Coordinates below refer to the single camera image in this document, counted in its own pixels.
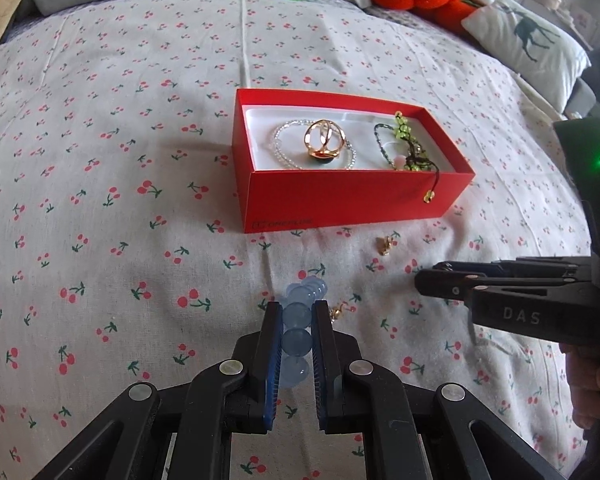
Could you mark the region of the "person's right hand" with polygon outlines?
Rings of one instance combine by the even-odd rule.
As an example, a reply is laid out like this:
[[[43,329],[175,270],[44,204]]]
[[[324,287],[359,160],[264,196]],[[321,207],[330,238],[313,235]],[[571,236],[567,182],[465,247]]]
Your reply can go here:
[[[591,429],[600,420],[600,364],[585,359],[571,344],[561,344],[560,351],[566,358],[572,419],[578,427]]]

